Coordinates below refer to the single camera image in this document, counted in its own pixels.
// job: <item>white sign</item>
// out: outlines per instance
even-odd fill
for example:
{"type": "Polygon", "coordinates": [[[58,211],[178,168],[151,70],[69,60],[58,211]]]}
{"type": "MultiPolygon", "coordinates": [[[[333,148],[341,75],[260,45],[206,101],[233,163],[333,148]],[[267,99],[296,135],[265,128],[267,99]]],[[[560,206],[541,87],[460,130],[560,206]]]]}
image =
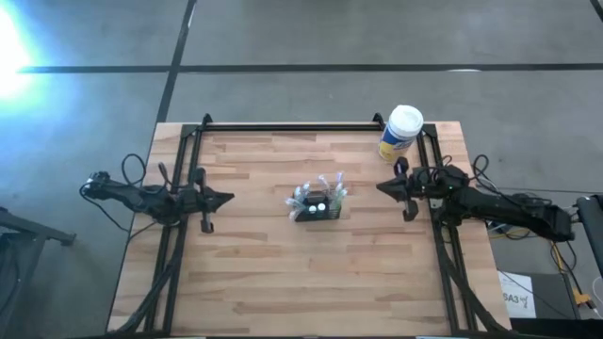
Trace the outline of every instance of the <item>white sign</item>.
{"type": "Polygon", "coordinates": [[[534,308],[534,295],[531,293],[531,278],[499,271],[498,279],[509,317],[535,318],[536,309],[534,308]]]}

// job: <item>concrete floor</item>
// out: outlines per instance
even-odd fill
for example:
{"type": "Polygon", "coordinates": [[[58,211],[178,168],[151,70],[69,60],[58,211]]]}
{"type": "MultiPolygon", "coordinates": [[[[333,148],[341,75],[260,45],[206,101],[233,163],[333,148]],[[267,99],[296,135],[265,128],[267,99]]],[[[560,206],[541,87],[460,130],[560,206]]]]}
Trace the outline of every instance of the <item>concrete floor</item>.
{"type": "MultiPolygon", "coordinates": [[[[28,65],[169,65],[186,2],[0,6],[28,65]]],[[[602,36],[588,0],[203,0],[183,64],[603,62],[602,36]]],[[[0,88],[0,205],[78,234],[70,248],[48,243],[14,333],[102,333],[125,238],[77,189],[96,170],[119,178],[127,153],[146,156],[167,75],[4,78],[13,91],[0,88]]],[[[168,121],[206,112],[216,121],[366,121],[415,105],[427,120],[461,121],[470,155],[489,155],[499,186],[545,189],[566,206],[603,191],[601,89],[603,71],[181,74],[168,121]]],[[[105,205],[129,224],[131,213],[105,205]]],[[[598,271],[581,225],[577,234],[576,273],[592,293],[598,271]]],[[[492,243],[501,269],[556,272],[543,239],[492,243]]]]}

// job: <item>wooden table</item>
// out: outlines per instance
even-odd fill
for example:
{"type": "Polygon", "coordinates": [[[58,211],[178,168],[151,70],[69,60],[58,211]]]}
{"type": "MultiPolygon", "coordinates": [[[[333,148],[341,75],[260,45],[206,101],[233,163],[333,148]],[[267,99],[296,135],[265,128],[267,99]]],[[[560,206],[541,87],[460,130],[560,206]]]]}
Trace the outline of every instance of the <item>wooden table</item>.
{"type": "MultiPolygon", "coordinates": [[[[157,126],[146,185],[162,183],[159,162],[173,171],[181,126],[157,126]]],[[[470,172],[460,123],[436,126],[442,155],[470,172]]],[[[419,202],[416,220],[404,222],[403,205],[377,191],[377,183],[394,176],[377,153],[379,138],[378,132],[204,132],[207,184],[236,197],[212,215],[213,234],[201,233],[200,214],[189,219],[171,334],[448,334],[427,204],[419,202]],[[285,198],[295,186],[319,174],[334,181],[341,170],[350,195],[340,220],[289,221],[285,198]]],[[[416,145],[406,155],[411,167],[419,166],[416,145]]],[[[133,230],[149,222],[138,215],[133,230]]],[[[152,228],[129,244],[110,330],[148,292],[160,233],[152,228]]],[[[459,233],[471,287],[510,328],[483,223],[465,221],[459,233]]]]}

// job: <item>bright light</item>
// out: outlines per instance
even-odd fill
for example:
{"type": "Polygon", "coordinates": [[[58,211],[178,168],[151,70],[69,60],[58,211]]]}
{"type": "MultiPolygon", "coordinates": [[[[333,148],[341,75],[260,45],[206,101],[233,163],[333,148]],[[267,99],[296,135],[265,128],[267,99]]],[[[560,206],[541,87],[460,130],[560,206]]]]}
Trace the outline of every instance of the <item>bright light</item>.
{"type": "Polygon", "coordinates": [[[30,63],[30,58],[5,8],[0,8],[0,46],[0,97],[14,97],[29,82],[30,76],[17,72],[30,63]]]}

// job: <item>wood grain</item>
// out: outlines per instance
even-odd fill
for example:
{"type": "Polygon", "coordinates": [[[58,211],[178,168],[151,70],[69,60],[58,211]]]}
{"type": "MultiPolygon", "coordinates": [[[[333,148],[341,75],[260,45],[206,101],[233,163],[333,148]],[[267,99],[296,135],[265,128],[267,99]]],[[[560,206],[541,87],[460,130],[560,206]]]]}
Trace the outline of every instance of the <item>wood grain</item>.
{"type": "MultiPolygon", "coordinates": [[[[157,126],[146,184],[161,183],[160,161],[173,170],[180,127],[157,126]]],[[[469,172],[460,124],[438,122],[437,129],[442,154],[469,172]]],[[[375,132],[205,133],[207,183],[236,197],[214,215],[214,234],[201,233],[199,215],[189,218],[172,334],[448,334],[427,206],[420,202],[416,220],[404,222],[402,205],[377,191],[377,183],[393,177],[377,154],[379,138],[375,132]],[[316,184],[319,174],[333,181],[341,170],[350,195],[340,220],[289,221],[285,198],[295,186],[316,184]]],[[[406,156],[419,165],[416,145],[406,156]]],[[[149,222],[136,216],[134,230],[149,222]]],[[[509,327],[483,225],[467,221],[459,232],[472,288],[509,327]]],[[[160,233],[148,230],[129,244],[110,330],[147,293],[160,233]]],[[[158,325],[162,318],[159,307],[158,325]]]]}

